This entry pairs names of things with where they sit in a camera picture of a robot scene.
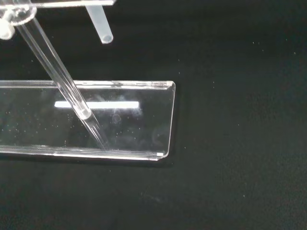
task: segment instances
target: black background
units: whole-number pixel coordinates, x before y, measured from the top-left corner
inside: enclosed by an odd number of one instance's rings
[[[76,80],[173,80],[159,162],[0,161],[1,229],[307,229],[307,3],[118,0],[37,18]],[[0,76],[48,76],[17,34]]]

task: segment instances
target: frosted plastic tube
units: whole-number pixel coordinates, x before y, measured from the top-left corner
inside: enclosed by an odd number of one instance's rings
[[[106,14],[102,6],[86,6],[94,27],[102,44],[108,44],[113,41],[112,31],[106,19]]]

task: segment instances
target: clear plastic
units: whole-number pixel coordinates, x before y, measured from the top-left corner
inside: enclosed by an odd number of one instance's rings
[[[31,0],[25,3],[24,0],[1,0],[0,10],[24,8],[62,8],[80,6],[112,6],[116,0]]]
[[[88,129],[97,145],[105,149],[107,138],[91,109],[86,105],[80,91],[60,60],[36,18],[17,27],[48,75],[55,82],[63,97]]]
[[[14,5],[21,3],[24,7]],[[30,0],[0,0],[0,20],[8,22],[11,26],[25,24],[31,21],[37,12],[37,8],[31,5]],[[5,28],[2,27],[0,31],[3,33]]]
[[[169,151],[172,81],[75,81],[103,127],[100,149],[52,81],[0,81],[0,152],[158,160]]]

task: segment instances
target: transparent rod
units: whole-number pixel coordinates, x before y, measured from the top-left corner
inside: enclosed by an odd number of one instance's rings
[[[91,109],[87,106],[85,99],[82,97],[36,18],[26,24],[17,26],[17,29],[48,75],[56,83],[64,98],[70,103],[92,138],[95,139],[97,145],[102,149],[107,149],[107,139],[101,126]]]

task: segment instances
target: curved acrylic edge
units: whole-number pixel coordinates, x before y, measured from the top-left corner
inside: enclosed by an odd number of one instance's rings
[[[170,87],[174,87],[174,97],[173,97],[173,107],[172,107],[172,115],[171,115],[171,126],[170,126],[170,134],[169,134],[169,141],[168,141],[168,148],[167,148],[167,152],[166,154],[162,155],[162,156],[157,156],[160,157],[158,160],[163,159],[165,157],[167,157],[169,155],[169,148],[170,148],[170,144],[171,144],[171,138],[172,138],[172,125],[173,125],[173,115],[174,115],[174,105],[175,105],[175,95],[176,95],[176,84],[173,81],[168,81],[171,83]]]
[[[159,158],[152,152],[100,150],[78,148],[50,148],[48,146],[1,146],[0,153],[32,156],[76,157],[117,160],[157,161]]]
[[[136,81],[136,80],[74,80],[80,89],[147,89],[166,90],[175,85],[173,81]],[[0,88],[57,88],[52,80],[0,80]]]

